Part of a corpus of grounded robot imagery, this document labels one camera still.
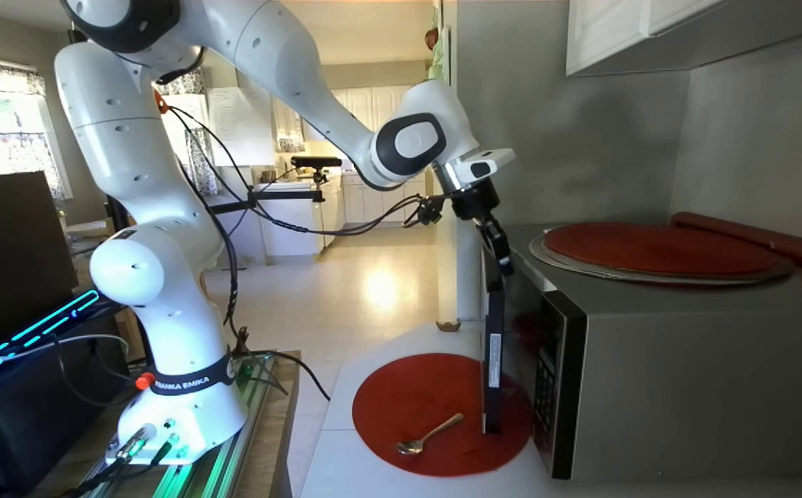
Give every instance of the floor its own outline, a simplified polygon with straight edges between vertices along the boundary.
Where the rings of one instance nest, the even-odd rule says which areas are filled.
[[[226,275],[208,277],[215,300]],[[421,478],[375,459],[354,434],[351,398],[379,366],[410,352],[475,355],[477,323],[437,333],[433,229],[375,229],[336,241],[317,262],[251,265],[239,275],[237,323],[251,349],[295,349],[331,401],[302,378],[289,436],[289,488],[303,498],[556,496],[556,498],[783,498],[802,482],[567,484],[541,474],[533,445],[494,474]]]

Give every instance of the red circular mat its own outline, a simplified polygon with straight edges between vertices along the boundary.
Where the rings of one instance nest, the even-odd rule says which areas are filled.
[[[505,466],[531,436],[531,401],[505,381],[502,431],[480,434],[480,363],[457,355],[418,355],[372,371],[354,395],[351,419],[364,445],[383,461],[423,475],[468,475]],[[400,439],[433,434],[421,456],[399,454]]]
[[[640,277],[759,280],[787,272],[787,259],[735,237],[646,223],[567,223],[545,232],[549,255]]]

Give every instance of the oven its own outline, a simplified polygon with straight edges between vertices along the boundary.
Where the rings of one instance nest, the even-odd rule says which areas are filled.
[[[505,356],[553,478],[802,475],[802,272],[750,288],[580,277],[508,228]]]

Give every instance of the ceiling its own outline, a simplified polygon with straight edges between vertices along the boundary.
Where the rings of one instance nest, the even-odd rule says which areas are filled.
[[[322,63],[425,62],[433,0],[285,0],[310,28]],[[67,30],[60,0],[0,0],[0,17]]]

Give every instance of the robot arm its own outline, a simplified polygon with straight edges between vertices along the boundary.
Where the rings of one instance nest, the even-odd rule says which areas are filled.
[[[433,165],[446,196],[483,241],[502,232],[488,215],[488,176],[508,149],[477,149],[468,116],[443,84],[414,85],[379,134],[363,128],[320,80],[313,37],[275,0],[62,0],[92,44],[54,62],[60,102],[98,190],[118,200],[134,228],[92,257],[94,284],[140,318],[155,385],[118,420],[115,448],[147,428],[139,461],[192,461],[245,420],[226,378],[224,330],[199,288],[220,250],[208,208],[177,172],[151,84],[172,80],[215,51],[244,78],[298,111],[336,145],[371,189],[399,189]]]

